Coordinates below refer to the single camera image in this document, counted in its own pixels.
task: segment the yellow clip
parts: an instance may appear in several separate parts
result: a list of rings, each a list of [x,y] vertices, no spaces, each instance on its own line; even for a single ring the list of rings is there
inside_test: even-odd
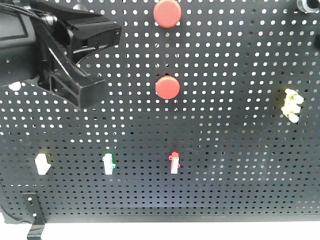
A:
[[[284,100],[284,106],[281,108],[283,114],[294,124],[299,121],[299,117],[296,114],[299,114],[301,107],[298,106],[302,104],[305,100],[300,96],[296,91],[292,89],[286,89],[286,98]]]

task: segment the black bracket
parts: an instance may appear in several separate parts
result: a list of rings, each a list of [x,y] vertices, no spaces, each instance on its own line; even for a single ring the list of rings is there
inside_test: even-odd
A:
[[[22,198],[30,216],[30,223],[32,224],[27,235],[27,240],[41,240],[41,234],[45,229],[46,223],[41,212],[37,195],[35,193],[23,193]]]

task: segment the black pegboard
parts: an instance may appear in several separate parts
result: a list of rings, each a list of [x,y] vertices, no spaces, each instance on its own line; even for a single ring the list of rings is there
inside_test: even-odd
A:
[[[164,29],[155,2],[82,1],[123,26],[118,47],[81,63],[108,82],[101,104],[0,89],[5,212],[27,221],[22,193],[35,192],[48,223],[319,220],[320,15],[296,0],[182,0],[181,22]],[[173,100],[155,94],[166,74],[181,84]],[[297,124],[281,112],[287,88],[305,98]]]

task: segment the white plastic clip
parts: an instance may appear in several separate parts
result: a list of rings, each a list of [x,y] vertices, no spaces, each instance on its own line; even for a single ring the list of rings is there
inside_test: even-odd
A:
[[[285,93],[286,98],[281,110],[283,114],[295,124],[299,121],[299,117],[296,114],[299,114],[301,111],[301,107],[298,106],[298,104],[302,104],[304,102],[304,98],[292,89],[286,89]]]
[[[104,163],[105,175],[112,175],[114,169],[116,168],[116,165],[114,164],[114,161],[113,161],[112,154],[111,153],[105,154],[102,160]]]
[[[16,92],[16,91],[19,91],[21,89],[22,85],[21,85],[21,82],[16,81],[14,83],[9,84],[8,87],[9,87],[10,90]]]
[[[179,153],[173,152],[172,155],[169,156],[169,160],[171,161],[171,174],[178,174],[178,168],[180,168]]]
[[[46,175],[51,167],[51,164],[48,163],[47,156],[44,153],[39,153],[34,161],[38,174]]]

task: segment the red round knob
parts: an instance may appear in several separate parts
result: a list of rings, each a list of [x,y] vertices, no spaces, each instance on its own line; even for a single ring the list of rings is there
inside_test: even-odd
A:
[[[161,27],[168,29],[180,21],[182,10],[175,0],[160,0],[154,6],[153,16]]]
[[[175,98],[180,92],[180,84],[172,76],[164,76],[155,85],[155,91],[162,99],[169,100]]]

